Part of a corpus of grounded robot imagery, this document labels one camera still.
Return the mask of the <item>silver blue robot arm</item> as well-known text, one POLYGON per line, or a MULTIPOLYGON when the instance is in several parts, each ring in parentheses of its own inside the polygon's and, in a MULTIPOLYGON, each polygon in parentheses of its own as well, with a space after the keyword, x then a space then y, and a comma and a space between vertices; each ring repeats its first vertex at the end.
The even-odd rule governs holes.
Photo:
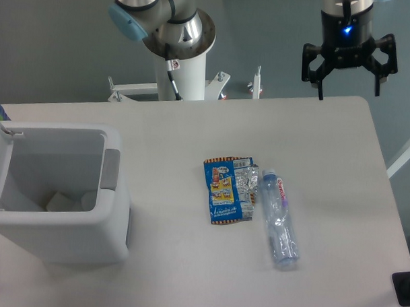
MULTIPOLYGON (((373 0, 324 0, 321 46, 306 43, 302 52, 303 82, 324 98, 322 81, 336 69, 364 67, 375 77, 375 94, 396 74, 395 36, 372 37, 373 0)), ((130 40, 142 41, 165 62, 204 57, 216 38, 215 26, 196 0, 114 0, 110 19, 130 40)))

